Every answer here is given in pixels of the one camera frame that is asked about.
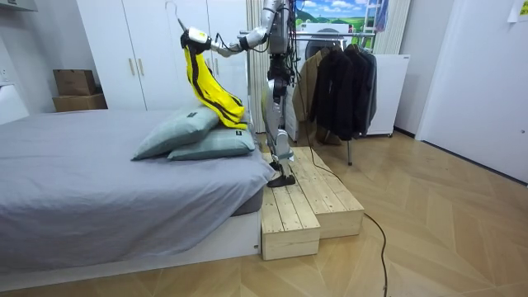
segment humanoid robot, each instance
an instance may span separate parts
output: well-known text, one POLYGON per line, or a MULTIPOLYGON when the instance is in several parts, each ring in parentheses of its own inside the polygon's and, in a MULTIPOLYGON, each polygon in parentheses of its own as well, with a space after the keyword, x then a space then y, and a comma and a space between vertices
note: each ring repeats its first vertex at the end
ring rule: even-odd
POLYGON ((279 187, 295 184, 295 178, 290 170, 289 161, 293 159, 293 151, 288 143, 288 134, 284 130, 284 108, 287 86, 291 82, 294 70, 288 67, 288 58, 291 58, 290 33, 295 32, 295 19, 292 7, 295 0, 264 0, 260 26, 250 31, 237 42, 226 45, 218 35, 212 40, 206 33, 196 28, 185 28, 181 37, 183 45, 204 50, 213 50, 228 58, 246 50, 252 50, 258 45, 268 42, 270 55, 270 69, 267 73, 266 95, 262 98, 262 115, 266 126, 266 144, 270 148, 273 162, 270 165, 280 176, 269 181, 269 187, 279 187))

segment black shoe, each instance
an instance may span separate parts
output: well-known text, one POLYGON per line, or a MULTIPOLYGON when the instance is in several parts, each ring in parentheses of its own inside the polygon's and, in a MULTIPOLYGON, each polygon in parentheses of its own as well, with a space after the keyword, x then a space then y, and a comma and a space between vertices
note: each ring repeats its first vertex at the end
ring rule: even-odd
POLYGON ((280 177, 277 177, 274 180, 271 180, 267 183, 268 187, 281 187, 281 186, 291 186, 295 184, 295 177, 293 175, 290 175, 289 177, 285 177, 281 175, 280 177))
POLYGON ((281 165, 277 161, 273 161, 270 163, 271 168, 275 169, 275 171, 279 171, 281 169, 281 165))

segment pillow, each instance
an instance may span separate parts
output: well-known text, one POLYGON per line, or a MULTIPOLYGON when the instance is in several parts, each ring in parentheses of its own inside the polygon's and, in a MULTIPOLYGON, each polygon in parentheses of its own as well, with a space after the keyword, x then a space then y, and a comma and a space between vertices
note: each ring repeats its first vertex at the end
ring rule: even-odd
POLYGON ((132 160, 158 156, 181 145, 195 143, 203 139, 218 122, 216 113, 206 106, 178 111, 150 132, 132 160))
POLYGON ((168 158, 174 161, 240 156, 252 152, 255 143, 247 130, 219 127, 201 141, 175 148, 168 158))

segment cabinet handle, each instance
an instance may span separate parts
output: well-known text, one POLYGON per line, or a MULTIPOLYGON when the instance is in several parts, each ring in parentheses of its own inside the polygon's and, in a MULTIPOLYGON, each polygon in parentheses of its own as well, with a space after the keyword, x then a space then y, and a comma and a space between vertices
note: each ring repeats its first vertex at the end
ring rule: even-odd
POLYGON ((145 73, 143 72, 143 63, 141 63, 141 58, 139 58, 139 71, 141 71, 141 75, 145 76, 145 73))
POLYGON ((129 58, 129 65, 130 65, 130 72, 132 72, 132 76, 135 75, 135 71, 134 71, 134 65, 132 64, 132 59, 129 58))

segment cardboard box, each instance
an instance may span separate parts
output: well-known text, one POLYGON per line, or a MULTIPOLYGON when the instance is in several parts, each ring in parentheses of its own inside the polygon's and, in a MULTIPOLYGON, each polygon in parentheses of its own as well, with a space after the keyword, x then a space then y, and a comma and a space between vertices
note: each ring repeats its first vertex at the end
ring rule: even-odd
POLYGON ((55 69, 53 75, 60 96, 86 96, 96 93, 92 70, 55 69))
POLYGON ((105 96, 95 94, 90 96, 59 96, 53 98, 57 112, 89 111, 107 109, 105 96))

